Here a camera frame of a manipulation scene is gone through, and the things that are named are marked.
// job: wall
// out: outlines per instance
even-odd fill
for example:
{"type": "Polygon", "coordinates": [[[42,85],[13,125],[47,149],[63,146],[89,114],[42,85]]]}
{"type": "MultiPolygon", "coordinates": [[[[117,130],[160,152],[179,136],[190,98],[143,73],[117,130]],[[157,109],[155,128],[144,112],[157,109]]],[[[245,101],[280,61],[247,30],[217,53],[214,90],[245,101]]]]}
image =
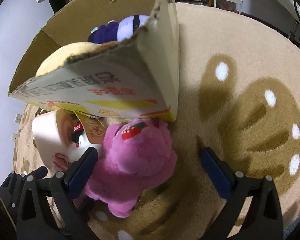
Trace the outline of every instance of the wall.
{"type": "Polygon", "coordinates": [[[52,15],[48,1],[4,0],[0,5],[0,185],[12,171],[11,138],[19,126],[14,121],[25,107],[25,103],[8,98],[8,87],[32,39],[52,15]]]}
{"type": "MultiPolygon", "coordinates": [[[[277,0],[243,0],[242,11],[264,20],[271,25],[289,34],[292,31],[295,19],[277,0]]],[[[296,32],[296,41],[299,41],[300,26],[296,32]]]]}

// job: electrical outlet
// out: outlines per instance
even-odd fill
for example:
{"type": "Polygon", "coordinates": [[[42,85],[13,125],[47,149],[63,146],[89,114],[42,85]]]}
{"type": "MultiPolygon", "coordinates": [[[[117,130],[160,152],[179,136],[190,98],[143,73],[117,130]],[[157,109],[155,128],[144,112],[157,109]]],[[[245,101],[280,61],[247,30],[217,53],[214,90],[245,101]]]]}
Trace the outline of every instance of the electrical outlet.
{"type": "Polygon", "coordinates": [[[18,136],[17,134],[13,133],[13,134],[12,134],[11,141],[17,142],[17,136],[18,136]]]}
{"type": "Polygon", "coordinates": [[[21,118],[22,118],[22,115],[21,114],[17,114],[15,122],[16,123],[20,123],[21,122],[21,118]]]}

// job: blue gripper pad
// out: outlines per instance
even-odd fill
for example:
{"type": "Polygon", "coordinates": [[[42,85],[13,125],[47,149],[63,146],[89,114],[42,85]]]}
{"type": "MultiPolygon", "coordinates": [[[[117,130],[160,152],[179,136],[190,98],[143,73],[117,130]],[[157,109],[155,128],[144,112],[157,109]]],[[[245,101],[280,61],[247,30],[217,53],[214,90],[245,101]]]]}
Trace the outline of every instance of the blue gripper pad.
{"type": "Polygon", "coordinates": [[[73,162],[66,171],[64,182],[68,188],[70,199],[78,198],[90,178],[93,167],[98,160],[98,151],[89,147],[81,158],[73,162]]]}
{"type": "Polygon", "coordinates": [[[232,196],[231,183],[221,167],[218,165],[218,163],[206,148],[200,151],[200,161],[203,169],[208,174],[219,196],[221,198],[229,200],[232,196]]]}

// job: red cap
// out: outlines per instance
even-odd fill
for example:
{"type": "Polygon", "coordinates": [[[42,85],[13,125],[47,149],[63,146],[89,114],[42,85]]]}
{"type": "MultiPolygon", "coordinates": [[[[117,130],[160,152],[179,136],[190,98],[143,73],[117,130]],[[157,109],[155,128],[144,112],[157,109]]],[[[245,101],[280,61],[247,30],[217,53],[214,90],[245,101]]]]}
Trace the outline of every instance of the red cap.
{"type": "Polygon", "coordinates": [[[80,122],[77,122],[74,126],[73,126],[73,132],[77,132],[83,130],[83,126],[80,122]]]}

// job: purple plush toy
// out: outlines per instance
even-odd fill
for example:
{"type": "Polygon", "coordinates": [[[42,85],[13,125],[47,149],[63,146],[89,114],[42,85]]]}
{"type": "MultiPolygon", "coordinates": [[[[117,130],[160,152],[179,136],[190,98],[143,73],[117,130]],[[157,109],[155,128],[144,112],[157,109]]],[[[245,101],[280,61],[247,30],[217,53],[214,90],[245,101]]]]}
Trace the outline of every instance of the purple plush toy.
{"type": "Polygon", "coordinates": [[[155,188],[172,176],[177,156],[171,147],[164,121],[134,119],[109,126],[105,157],[97,161],[84,192],[107,203],[116,217],[128,217],[143,189],[155,188]]]}
{"type": "Polygon", "coordinates": [[[134,15],[123,19],[119,24],[115,21],[108,22],[107,26],[101,25],[94,28],[88,42],[103,44],[109,41],[122,41],[132,36],[133,32],[144,25],[149,16],[134,15]]]}

